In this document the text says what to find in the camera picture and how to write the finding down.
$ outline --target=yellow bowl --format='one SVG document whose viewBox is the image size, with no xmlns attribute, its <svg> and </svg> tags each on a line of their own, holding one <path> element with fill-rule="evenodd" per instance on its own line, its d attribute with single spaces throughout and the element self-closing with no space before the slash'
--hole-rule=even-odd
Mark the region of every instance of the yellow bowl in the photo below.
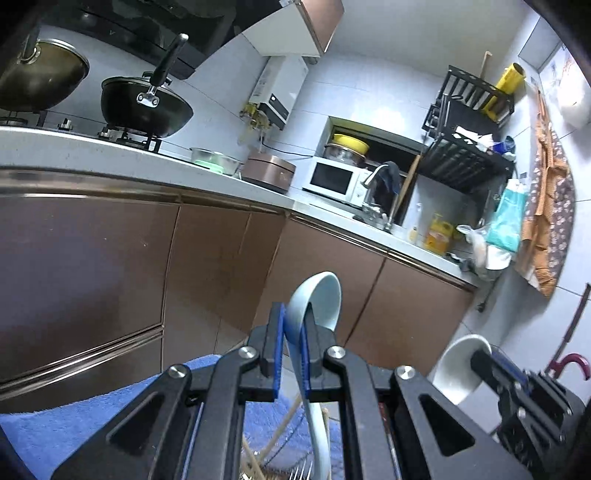
<svg viewBox="0 0 591 480">
<path fill-rule="evenodd" d="M 369 150 L 369 145 L 367 143 L 348 135 L 335 134 L 332 143 L 350 148 L 351 150 L 356 151 L 359 155 L 365 155 Z"/>
</svg>

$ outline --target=red umbrella handle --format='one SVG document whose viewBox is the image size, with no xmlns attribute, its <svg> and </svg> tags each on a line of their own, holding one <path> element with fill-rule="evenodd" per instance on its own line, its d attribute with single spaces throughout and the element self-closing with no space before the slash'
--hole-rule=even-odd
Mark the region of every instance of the red umbrella handle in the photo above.
<svg viewBox="0 0 591 480">
<path fill-rule="evenodd" d="M 591 367 L 589 366 L 589 361 L 583 357 L 583 355 L 579 355 L 578 353 L 569 353 L 560 362 L 552 362 L 549 365 L 550 369 L 554 370 L 554 378 L 558 378 L 562 374 L 564 367 L 573 362 L 581 367 L 581 371 L 583 372 L 585 380 L 589 380 L 591 378 Z"/>
</svg>

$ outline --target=black dish rack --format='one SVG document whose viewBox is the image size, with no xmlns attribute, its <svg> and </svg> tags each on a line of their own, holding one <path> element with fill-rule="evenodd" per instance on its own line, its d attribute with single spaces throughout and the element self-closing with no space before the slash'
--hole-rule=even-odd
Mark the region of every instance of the black dish rack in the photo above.
<svg viewBox="0 0 591 480">
<path fill-rule="evenodd" d="M 491 100 L 496 121 L 481 111 Z M 434 141 L 423 154 L 419 173 L 462 193 L 470 193 L 497 176 L 511 178 L 512 161 L 492 150 L 481 151 L 476 141 L 456 132 L 456 127 L 479 135 L 492 134 L 499 141 L 499 129 L 513 111 L 512 95 L 450 66 L 423 123 L 423 130 Z"/>
</svg>

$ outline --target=white microwave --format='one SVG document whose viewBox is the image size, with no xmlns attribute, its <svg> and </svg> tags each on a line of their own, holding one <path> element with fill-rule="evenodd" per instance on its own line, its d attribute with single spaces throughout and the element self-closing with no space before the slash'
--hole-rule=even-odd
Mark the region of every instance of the white microwave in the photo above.
<svg viewBox="0 0 591 480">
<path fill-rule="evenodd" d="M 312 157 L 305 164 L 298 188 L 361 208 L 367 194 L 361 183 L 371 175 L 369 170 L 321 157 Z M 300 165 L 304 167 L 298 162 L 296 172 Z"/>
</svg>

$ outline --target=white countertop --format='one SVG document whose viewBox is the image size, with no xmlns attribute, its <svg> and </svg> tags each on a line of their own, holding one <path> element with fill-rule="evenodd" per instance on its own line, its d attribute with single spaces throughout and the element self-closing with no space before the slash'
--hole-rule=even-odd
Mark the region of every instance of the white countertop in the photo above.
<svg viewBox="0 0 591 480">
<path fill-rule="evenodd" d="M 124 177 L 266 203 L 327 223 L 431 265 L 475 286 L 479 285 L 474 275 L 461 272 L 456 264 L 389 233 L 348 216 L 311 205 L 305 198 L 291 198 L 184 161 L 164 158 L 158 154 L 94 138 L 19 127 L 0 127 L 0 145 L 0 168 L 65 170 Z"/>
</svg>

